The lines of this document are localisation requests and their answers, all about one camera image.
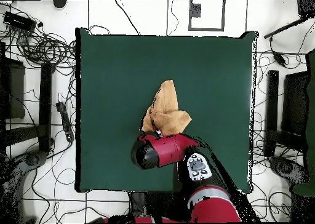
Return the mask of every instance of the green table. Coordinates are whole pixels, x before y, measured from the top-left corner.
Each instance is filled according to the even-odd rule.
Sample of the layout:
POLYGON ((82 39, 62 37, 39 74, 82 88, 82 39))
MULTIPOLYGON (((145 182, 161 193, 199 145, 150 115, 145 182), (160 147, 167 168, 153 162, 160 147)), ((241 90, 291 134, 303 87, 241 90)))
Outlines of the green table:
POLYGON ((192 117, 185 133, 204 139, 237 187, 250 192, 255 35, 250 32, 239 39, 92 36, 77 29, 80 190, 173 191, 173 166, 140 170, 130 159, 143 115, 161 83, 172 79, 180 110, 192 117))

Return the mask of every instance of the black cable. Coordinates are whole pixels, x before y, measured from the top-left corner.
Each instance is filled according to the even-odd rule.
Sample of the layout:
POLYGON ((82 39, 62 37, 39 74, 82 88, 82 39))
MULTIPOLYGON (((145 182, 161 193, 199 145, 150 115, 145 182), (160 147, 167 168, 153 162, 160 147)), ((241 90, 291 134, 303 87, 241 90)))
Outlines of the black cable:
POLYGON ((36 142, 36 143, 30 145, 30 146, 25 150, 25 153, 27 153, 28 149, 30 149, 32 146, 34 146, 34 145, 37 144, 37 143, 38 143, 38 142, 36 142))
POLYGON ((289 197, 290 199, 291 199, 291 196, 289 196, 287 193, 284 193, 283 191, 276 191, 276 192, 274 192, 274 193, 272 193, 270 196, 269 196, 269 199, 268 199, 268 207, 269 207, 269 211, 270 211, 270 215, 271 215, 271 217, 273 218, 273 220, 275 221, 275 222, 277 222, 277 220, 274 218, 274 215, 273 214, 279 214, 279 212, 282 212, 283 214, 285 214, 286 216, 290 216, 290 206, 287 206, 287 205, 285 205, 284 203, 282 203, 281 204, 281 207, 282 207, 282 210, 280 210, 279 208, 277 208, 276 207, 276 210, 277 211, 273 211, 272 210, 272 208, 273 208, 273 206, 271 206, 271 198, 274 196, 274 195, 276 195, 276 194, 282 194, 282 195, 285 195, 285 196, 287 196, 287 197, 289 197))
POLYGON ((34 177, 33 182, 32 182, 32 184, 31 184, 31 188, 32 188, 33 192, 34 192, 38 197, 42 198, 43 200, 47 201, 47 203, 48 203, 48 208, 46 209, 45 213, 42 215, 42 217, 41 217, 41 219, 40 219, 40 221, 39 221, 39 223, 38 223, 38 224, 41 224, 42 219, 44 218, 45 214, 48 212, 48 210, 49 210, 49 208, 50 208, 50 202, 49 202, 46 198, 42 197, 41 195, 39 195, 39 194, 35 191, 35 189, 34 189, 34 182, 35 182, 36 177, 37 177, 37 168, 35 169, 35 177, 34 177))
MULTIPOLYGON (((43 199, 38 198, 22 198, 25 201, 45 201, 43 199)), ((47 199, 48 201, 66 201, 66 202, 86 202, 86 200, 80 199, 47 199)), ((87 202, 121 202, 121 203, 129 203, 130 201, 118 201, 118 200, 95 200, 88 199, 87 202)))
POLYGON ((9 94, 10 97, 13 97, 14 99, 16 99, 16 101, 18 101, 19 103, 21 103, 21 104, 25 107, 25 109, 26 109, 26 111, 27 111, 27 113, 28 113, 28 115, 29 115, 29 117, 30 117, 30 119, 31 119, 31 121, 32 121, 32 124, 34 125, 34 127, 35 127, 35 129, 36 129, 36 133, 37 133, 37 135, 38 135, 38 137, 39 137, 40 135, 39 135, 38 127, 37 127, 37 125, 35 124, 35 121, 34 121, 32 115, 31 115, 29 109, 27 108, 27 106, 22 102, 21 99, 19 99, 18 97, 15 97, 15 96, 12 95, 10 92, 5 92, 5 93, 6 93, 6 94, 9 94))
POLYGON ((29 101, 29 102, 36 102, 36 103, 40 103, 39 98, 35 95, 35 91, 34 91, 34 89, 31 89, 30 91, 25 92, 25 93, 23 93, 23 94, 29 94, 30 92, 33 92, 34 97, 35 97, 38 101, 34 101, 34 100, 25 100, 25 99, 23 99, 23 101, 29 101))
POLYGON ((178 24, 179 24, 178 18, 177 18, 177 17, 175 16, 175 14, 173 13, 173 3, 174 3, 174 0, 172 0, 172 5, 171 5, 171 7, 170 7, 170 13, 172 13, 172 15, 176 18, 177 24, 176 24, 175 29, 172 30, 168 36, 170 36, 174 31, 177 30, 177 26, 178 26, 178 24))
POLYGON ((54 156, 56 156, 56 155, 58 155, 58 154, 60 154, 60 153, 62 153, 62 152, 64 152, 64 151, 66 151, 66 150, 69 149, 71 146, 72 146, 72 143, 70 143, 64 150, 59 151, 58 153, 55 153, 55 154, 53 154, 53 155, 48 156, 47 159, 53 158, 54 156))
POLYGON ((298 64, 297 64, 297 66, 295 66, 295 67, 293 67, 293 68, 288 68, 288 67, 287 67, 287 65, 290 63, 290 60, 289 60, 289 58, 288 58, 288 55, 290 55, 290 54, 282 54, 282 53, 279 53, 279 52, 274 51, 274 50, 273 50, 273 47, 272 47, 272 45, 271 45, 271 42, 273 41, 273 37, 270 37, 270 39, 269 39, 269 45, 270 45, 270 49, 271 49, 271 51, 272 51, 272 53, 273 53, 273 57, 274 57, 275 61, 278 62, 278 64, 280 64, 280 65, 283 66, 284 68, 289 69, 289 70, 292 70, 292 69, 297 68, 301 63, 302 63, 302 64, 305 64, 305 63, 301 62, 301 57, 299 56, 299 53, 300 53, 300 51, 301 51, 301 49, 302 49, 302 46, 303 46, 304 41, 305 41, 305 39, 306 39, 306 36, 307 36, 308 33, 311 31, 311 29, 312 29, 312 27, 313 27, 314 25, 315 25, 315 22, 311 25, 311 27, 309 28, 309 30, 306 32, 306 34, 305 34, 305 36, 304 36, 304 38, 303 38, 303 41, 302 41, 302 43, 301 43, 301 46, 300 46, 298 52, 295 54, 295 59, 297 60, 298 64))
POLYGON ((46 221, 43 222, 42 224, 47 223, 53 216, 57 217, 55 213, 56 213, 57 210, 59 209, 59 202, 56 202, 55 204, 58 204, 58 207, 57 207, 57 209, 55 210, 55 206, 54 206, 54 214, 52 214, 52 215, 50 216, 50 218, 48 218, 48 220, 46 220, 46 221))
POLYGON ((61 174, 62 173, 64 173, 64 172, 66 172, 67 170, 72 170, 73 172, 75 172, 75 170, 74 169, 72 169, 72 168, 66 168, 66 169, 63 169, 59 174, 58 174, 58 176, 57 176, 57 178, 55 177, 55 175, 54 175, 54 177, 55 177, 55 179, 56 179, 56 182, 55 182, 55 186, 54 186, 54 214, 52 215, 52 216, 55 216, 55 218, 56 218, 56 221, 58 221, 58 208, 59 208, 59 201, 56 201, 56 186, 57 186, 57 182, 59 182, 59 183, 61 183, 62 185, 70 185, 70 184, 72 184, 72 183, 74 183, 75 182, 75 180, 73 180, 72 182, 70 182, 70 183, 63 183, 63 182, 61 182, 60 180, 59 180, 59 177, 61 176, 61 174))
POLYGON ((104 26, 100 26, 100 25, 93 25, 93 26, 90 26, 89 27, 89 31, 91 31, 92 30, 92 28, 103 28, 104 30, 106 30, 107 32, 108 32, 108 34, 110 35, 111 34, 111 32, 107 29, 107 28, 105 28, 104 26))
POLYGON ((118 4, 117 0, 115 0, 115 3, 117 4, 117 6, 123 11, 123 13, 125 13, 126 17, 128 18, 130 24, 133 26, 133 28, 135 29, 135 31, 137 32, 138 35, 140 35, 140 33, 138 32, 138 30, 135 28, 135 25, 132 23, 131 19, 129 18, 128 14, 126 13, 126 11, 118 4))

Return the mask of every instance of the tan cloth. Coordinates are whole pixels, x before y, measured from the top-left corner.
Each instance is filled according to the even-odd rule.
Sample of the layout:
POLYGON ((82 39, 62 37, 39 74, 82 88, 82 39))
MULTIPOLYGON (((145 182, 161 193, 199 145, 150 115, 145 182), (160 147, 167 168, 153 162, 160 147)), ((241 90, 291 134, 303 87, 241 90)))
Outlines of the tan cloth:
POLYGON ((187 112, 178 110, 173 80, 167 80, 162 83, 153 104, 148 108, 141 130, 160 130, 163 135, 178 134, 184 131, 190 121, 187 112))

